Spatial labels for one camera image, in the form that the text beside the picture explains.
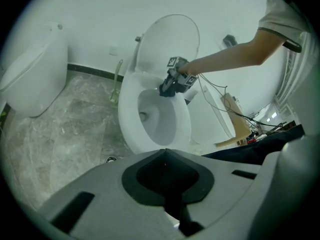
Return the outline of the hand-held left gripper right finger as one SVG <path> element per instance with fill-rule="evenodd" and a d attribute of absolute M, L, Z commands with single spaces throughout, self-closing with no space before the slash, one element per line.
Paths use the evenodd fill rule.
<path fill-rule="evenodd" d="M 261 205 L 255 193 L 260 165 L 166 150 L 182 179 L 181 231 L 249 231 Z"/>

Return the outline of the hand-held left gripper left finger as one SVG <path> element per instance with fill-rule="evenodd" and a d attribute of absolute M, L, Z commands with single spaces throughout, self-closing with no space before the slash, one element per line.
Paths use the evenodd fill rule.
<path fill-rule="evenodd" d="M 122 185 L 126 168 L 153 155 L 146 152 L 98 165 L 56 193 L 42 206 L 41 215 L 53 221 L 78 194 L 93 199 L 69 235 L 78 240 L 182 240 L 184 235 L 167 217 L 162 206 L 136 202 Z"/>

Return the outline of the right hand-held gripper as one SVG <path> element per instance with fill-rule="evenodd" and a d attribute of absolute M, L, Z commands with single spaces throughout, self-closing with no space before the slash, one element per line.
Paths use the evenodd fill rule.
<path fill-rule="evenodd" d="M 167 64 L 167 77 L 159 86 L 160 94 L 185 93 L 198 79 L 192 74 L 180 73 L 179 69 L 188 64 L 188 60 L 180 57 L 171 57 Z"/>

